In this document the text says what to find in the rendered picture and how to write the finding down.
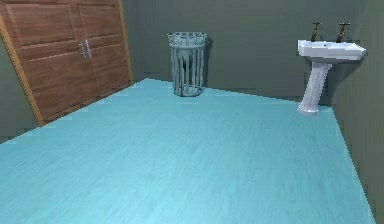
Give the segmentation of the brown wooden double door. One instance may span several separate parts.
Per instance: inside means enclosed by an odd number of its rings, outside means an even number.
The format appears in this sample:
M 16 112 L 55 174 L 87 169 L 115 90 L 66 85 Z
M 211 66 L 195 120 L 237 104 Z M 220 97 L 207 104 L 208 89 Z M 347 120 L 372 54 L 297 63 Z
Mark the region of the brown wooden double door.
M 122 0 L 0 0 L 0 35 L 40 126 L 133 84 Z

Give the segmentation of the grey slatted waste bin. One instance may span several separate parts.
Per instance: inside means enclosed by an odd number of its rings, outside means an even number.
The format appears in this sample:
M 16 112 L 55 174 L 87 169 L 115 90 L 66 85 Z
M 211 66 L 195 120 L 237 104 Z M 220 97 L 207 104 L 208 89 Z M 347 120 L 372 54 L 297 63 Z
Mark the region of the grey slatted waste bin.
M 167 38 L 174 94 L 180 97 L 199 96 L 203 87 L 208 35 L 204 32 L 170 32 Z

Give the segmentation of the brass sink tap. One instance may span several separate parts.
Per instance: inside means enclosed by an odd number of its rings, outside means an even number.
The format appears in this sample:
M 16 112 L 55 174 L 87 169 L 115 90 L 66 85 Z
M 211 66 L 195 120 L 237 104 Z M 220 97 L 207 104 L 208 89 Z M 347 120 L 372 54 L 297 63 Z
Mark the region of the brass sink tap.
M 310 39 L 311 42 L 315 42 L 316 37 L 317 37 L 317 33 L 318 33 L 318 26 L 320 24 L 322 24 L 322 23 L 321 22 L 313 22 L 314 29 L 313 29 L 313 33 L 312 33 L 311 39 Z
M 339 25 L 341 26 L 341 28 L 340 28 L 338 37 L 337 37 L 337 39 L 336 39 L 336 43 L 341 43 L 342 38 L 345 36 L 345 27 L 346 27 L 346 26 L 350 26 L 351 23 L 348 23 L 348 22 L 342 22 L 342 23 L 339 23 Z

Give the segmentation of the white pedestal sink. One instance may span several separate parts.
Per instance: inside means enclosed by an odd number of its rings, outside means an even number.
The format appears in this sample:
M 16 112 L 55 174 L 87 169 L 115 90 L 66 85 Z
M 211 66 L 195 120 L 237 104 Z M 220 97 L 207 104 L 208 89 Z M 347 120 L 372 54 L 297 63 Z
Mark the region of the white pedestal sink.
M 297 111 L 316 116 L 328 71 L 335 64 L 360 61 L 367 50 L 356 43 L 299 40 L 298 54 L 311 61 L 311 73 Z

